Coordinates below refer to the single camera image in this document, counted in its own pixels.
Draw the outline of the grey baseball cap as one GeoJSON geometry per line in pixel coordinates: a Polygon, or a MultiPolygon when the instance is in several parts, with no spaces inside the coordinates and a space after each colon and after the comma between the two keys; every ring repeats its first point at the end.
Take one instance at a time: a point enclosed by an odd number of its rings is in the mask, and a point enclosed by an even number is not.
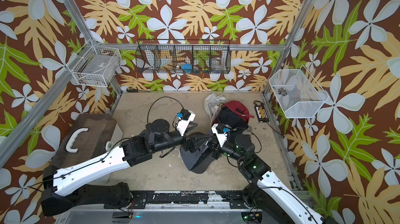
{"type": "Polygon", "coordinates": [[[212,137],[200,132],[200,145],[194,153],[185,152],[180,149],[181,158],[189,171],[196,174],[203,174],[209,165],[216,160],[212,158],[211,150],[208,147],[208,142],[212,137]]]}

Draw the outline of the black baseball cap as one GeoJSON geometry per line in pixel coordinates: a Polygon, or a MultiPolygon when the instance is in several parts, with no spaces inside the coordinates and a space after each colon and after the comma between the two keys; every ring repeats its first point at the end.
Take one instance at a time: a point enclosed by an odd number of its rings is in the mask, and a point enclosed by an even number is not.
{"type": "Polygon", "coordinates": [[[240,117],[230,109],[222,109],[216,118],[216,123],[222,123],[230,126],[232,129],[249,127],[247,119],[240,117]]]}

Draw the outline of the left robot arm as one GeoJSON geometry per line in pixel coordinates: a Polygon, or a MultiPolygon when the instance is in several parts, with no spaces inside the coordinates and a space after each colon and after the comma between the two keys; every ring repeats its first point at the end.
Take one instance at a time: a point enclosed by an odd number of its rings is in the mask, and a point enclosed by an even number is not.
{"type": "Polygon", "coordinates": [[[169,148],[183,145],[193,151],[195,145],[186,134],[197,126],[193,120],[179,120],[175,130],[170,131],[169,122],[157,119],[139,135],[123,138],[105,154],[67,168],[47,167],[40,198],[44,216],[56,216],[81,205],[102,204],[108,209],[129,206],[133,196],[126,183],[104,186],[92,182],[146,162],[154,153],[169,148]]]}

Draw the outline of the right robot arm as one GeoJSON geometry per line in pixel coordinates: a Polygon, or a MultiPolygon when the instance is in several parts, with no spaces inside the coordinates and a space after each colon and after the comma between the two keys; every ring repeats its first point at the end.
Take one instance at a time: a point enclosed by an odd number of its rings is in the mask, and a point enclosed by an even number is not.
{"type": "Polygon", "coordinates": [[[324,224],[325,219],[294,194],[256,153],[249,134],[232,134],[232,129],[214,124],[218,140],[213,151],[237,162],[249,185],[243,190],[247,205],[262,210],[279,224],[324,224]]]}

